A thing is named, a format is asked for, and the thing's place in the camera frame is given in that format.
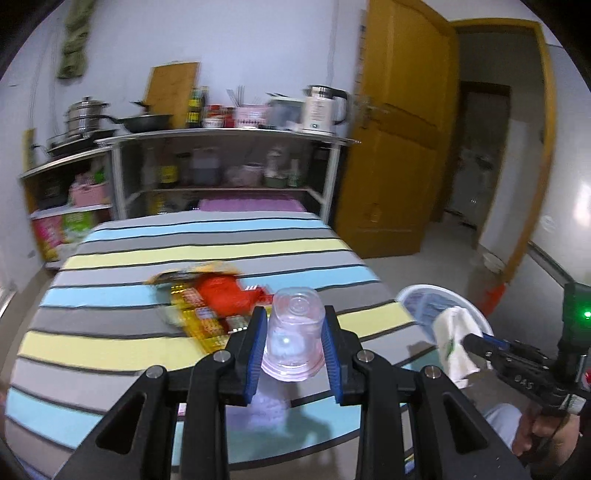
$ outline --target clear plastic cup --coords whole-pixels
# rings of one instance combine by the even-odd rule
[[[316,290],[282,288],[273,296],[262,369],[273,378],[300,382],[324,365],[320,340],[324,305]]]

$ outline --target striped tablecloth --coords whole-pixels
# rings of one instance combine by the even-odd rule
[[[437,362],[392,293],[315,215],[195,211],[104,223],[56,275],[20,346],[6,436],[31,471],[54,475],[144,369],[183,368],[203,356],[194,340],[162,321],[154,290],[142,282],[206,260],[232,261],[244,286],[315,288],[344,328],[393,364]],[[261,378],[262,385],[271,381]],[[290,408],[275,421],[229,423],[232,476],[353,478],[359,407],[335,404],[324,369],[281,388]],[[179,417],[173,470],[182,428]],[[410,449],[408,429],[405,436]]]

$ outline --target screw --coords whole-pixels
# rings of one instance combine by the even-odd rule
[[[364,364],[368,364],[373,360],[375,357],[374,353],[371,350],[360,350],[357,352],[357,360],[363,362]]]
[[[152,365],[150,368],[146,370],[146,377],[148,378],[158,378],[164,373],[164,368],[160,365]]]
[[[441,376],[441,368],[435,365],[427,365],[425,367],[425,375],[432,379],[439,378]]]
[[[215,352],[213,354],[213,359],[216,362],[220,362],[221,364],[230,360],[231,357],[232,357],[232,354],[230,352],[228,352],[227,350],[218,350],[217,352]]]

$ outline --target green cloth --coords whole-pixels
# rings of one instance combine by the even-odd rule
[[[86,71],[84,48],[90,34],[90,16],[95,7],[95,0],[73,0],[66,18],[67,37],[61,48],[60,69],[57,77],[71,79],[82,77]]]

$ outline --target white towel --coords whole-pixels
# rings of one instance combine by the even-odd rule
[[[433,333],[439,351],[439,360],[446,375],[458,388],[468,386],[467,377],[480,368],[470,359],[462,346],[462,340],[469,333],[482,336],[480,327],[462,307],[451,307],[441,312],[433,322]]]

